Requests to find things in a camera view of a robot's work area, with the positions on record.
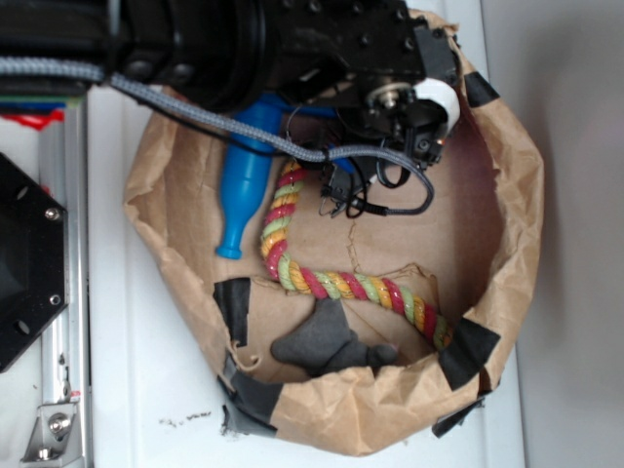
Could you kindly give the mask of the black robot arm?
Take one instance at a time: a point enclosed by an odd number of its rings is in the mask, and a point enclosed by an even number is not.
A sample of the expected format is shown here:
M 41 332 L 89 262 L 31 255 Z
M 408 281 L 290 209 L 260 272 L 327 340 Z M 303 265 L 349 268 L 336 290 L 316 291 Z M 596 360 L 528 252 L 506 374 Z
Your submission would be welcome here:
M 107 85 L 182 123 L 314 163 L 369 157 L 423 177 L 454 119 L 452 36 L 403 1 L 5 1 L 1 113 L 45 118 Z M 329 108 L 336 149 L 232 114 L 264 95 Z

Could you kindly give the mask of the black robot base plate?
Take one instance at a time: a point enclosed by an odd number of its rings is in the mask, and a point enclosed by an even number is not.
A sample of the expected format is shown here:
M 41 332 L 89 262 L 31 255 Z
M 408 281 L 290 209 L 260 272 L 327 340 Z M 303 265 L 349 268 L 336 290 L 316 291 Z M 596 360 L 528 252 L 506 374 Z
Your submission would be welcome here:
M 66 306 L 66 210 L 1 156 L 1 371 Z

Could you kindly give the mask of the black gripper white motor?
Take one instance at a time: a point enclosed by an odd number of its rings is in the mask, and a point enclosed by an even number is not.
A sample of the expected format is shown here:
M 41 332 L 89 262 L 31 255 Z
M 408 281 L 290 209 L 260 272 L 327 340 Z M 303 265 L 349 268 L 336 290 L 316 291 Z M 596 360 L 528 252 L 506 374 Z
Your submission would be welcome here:
M 373 144 L 398 151 L 417 171 L 402 168 L 398 177 L 392 179 L 387 174 L 392 163 L 382 158 L 336 159 L 324 167 L 320 215 L 421 215 L 433 202 L 435 189 L 425 171 L 440 162 L 446 139 L 460 116 L 454 89 L 458 83 L 457 64 L 446 31 L 431 26 L 427 19 L 413 21 L 413 36 L 405 45 L 420 54 L 424 77 L 414 85 L 383 85 L 365 97 L 368 109 L 343 109 L 337 116 L 343 127 L 344 143 Z M 374 182 L 397 189 L 412 176 L 425 191 L 425 198 L 417 207 L 390 208 L 369 200 Z

